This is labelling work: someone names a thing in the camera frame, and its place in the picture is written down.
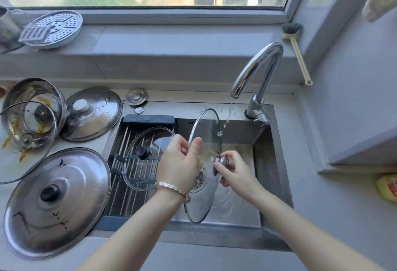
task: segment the window frame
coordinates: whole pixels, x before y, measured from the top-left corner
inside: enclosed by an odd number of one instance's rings
[[[201,8],[113,7],[87,9],[85,7],[31,7],[21,9],[31,17],[39,17],[54,10],[75,10],[82,14],[85,24],[282,24],[292,20],[300,2],[300,0],[286,1],[284,9],[217,5]],[[21,22],[26,22],[24,15],[18,15],[17,17]]]

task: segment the faucet spout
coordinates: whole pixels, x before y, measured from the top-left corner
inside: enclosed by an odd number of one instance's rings
[[[244,67],[230,91],[230,96],[232,98],[239,98],[252,76],[264,63],[269,61],[258,92],[251,98],[248,109],[245,111],[245,116],[254,119],[254,123],[261,127],[270,124],[270,118],[263,110],[263,97],[270,86],[271,79],[280,65],[283,52],[283,45],[278,42],[270,43],[263,47]]]

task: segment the white countertop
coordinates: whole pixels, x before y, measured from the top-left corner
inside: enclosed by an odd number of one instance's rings
[[[72,89],[63,90],[65,96]],[[123,98],[125,90],[117,90]],[[227,93],[149,91],[152,101],[230,102]],[[249,95],[242,96],[241,103]],[[273,104],[295,210],[388,270],[395,269],[397,207],[380,198],[371,177],[318,175],[291,94],[267,94]],[[103,153],[108,134],[77,144]],[[57,141],[53,151],[76,146]],[[0,215],[16,184],[0,186]],[[85,237],[54,258],[20,258],[0,234],[0,270],[73,270],[106,238]],[[306,270],[294,253],[158,242],[142,270]]]

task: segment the dish brush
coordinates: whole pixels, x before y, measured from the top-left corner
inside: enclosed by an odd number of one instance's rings
[[[303,60],[302,53],[300,52],[298,43],[297,43],[297,32],[302,29],[302,24],[299,23],[287,23],[282,24],[281,28],[283,29],[283,38],[289,39],[291,41],[292,48],[294,49],[295,55],[297,57],[300,70],[302,71],[302,75],[305,78],[305,84],[310,86],[313,84],[312,79],[310,78],[310,74],[307,71],[307,67],[305,61]]]

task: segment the bracelet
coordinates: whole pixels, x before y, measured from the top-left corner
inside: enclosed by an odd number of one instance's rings
[[[171,188],[172,190],[175,190],[176,192],[182,194],[185,197],[185,203],[189,203],[191,198],[189,195],[187,195],[185,192],[181,191],[179,188],[177,188],[175,185],[169,184],[169,183],[165,183],[165,182],[156,182],[156,186],[163,186],[163,187],[167,187],[167,188]]]

